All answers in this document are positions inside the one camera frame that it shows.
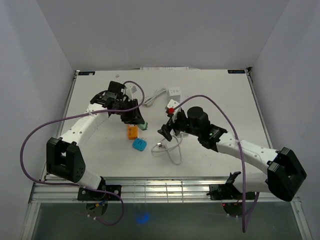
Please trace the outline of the green plug adapter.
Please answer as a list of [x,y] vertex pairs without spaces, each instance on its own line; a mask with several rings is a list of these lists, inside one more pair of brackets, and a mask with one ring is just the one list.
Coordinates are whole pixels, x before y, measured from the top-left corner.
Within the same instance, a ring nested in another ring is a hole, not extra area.
[[146,131],[148,129],[148,122],[140,123],[137,126],[140,130]]

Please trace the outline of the white pastel power strip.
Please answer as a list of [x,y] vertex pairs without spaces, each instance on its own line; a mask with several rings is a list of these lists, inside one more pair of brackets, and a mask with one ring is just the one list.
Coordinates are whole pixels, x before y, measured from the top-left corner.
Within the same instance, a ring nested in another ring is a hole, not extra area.
[[180,132],[180,133],[177,133],[175,136],[176,136],[177,138],[185,138],[185,137],[188,137],[189,134],[186,133],[186,132]]

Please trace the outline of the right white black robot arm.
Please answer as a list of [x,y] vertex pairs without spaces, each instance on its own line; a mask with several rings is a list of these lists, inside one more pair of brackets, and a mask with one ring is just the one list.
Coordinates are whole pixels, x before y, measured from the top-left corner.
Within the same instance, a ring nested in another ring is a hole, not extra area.
[[165,109],[169,120],[158,133],[166,140],[172,140],[172,132],[175,135],[187,133],[196,136],[204,148],[244,160],[259,170],[246,176],[241,171],[231,173],[224,184],[210,188],[209,195],[213,200],[242,198],[243,193],[249,193],[253,199],[255,193],[264,192],[290,202],[307,177],[296,154],[287,147],[276,150],[238,141],[226,129],[212,124],[199,106],[188,111],[170,106]]

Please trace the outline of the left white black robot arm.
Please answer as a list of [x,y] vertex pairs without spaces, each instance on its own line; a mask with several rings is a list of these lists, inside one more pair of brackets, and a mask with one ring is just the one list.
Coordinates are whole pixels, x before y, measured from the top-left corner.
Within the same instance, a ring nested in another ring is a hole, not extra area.
[[136,84],[126,87],[124,83],[111,81],[106,90],[97,93],[69,130],[48,140],[47,172],[87,188],[95,200],[102,199],[106,195],[105,181],[86,168],[81,149],[111,115],[119,115],[124,124],[135,125],[142,131],[148,128],[140,112],[142,103],[134,98],[137,88]]

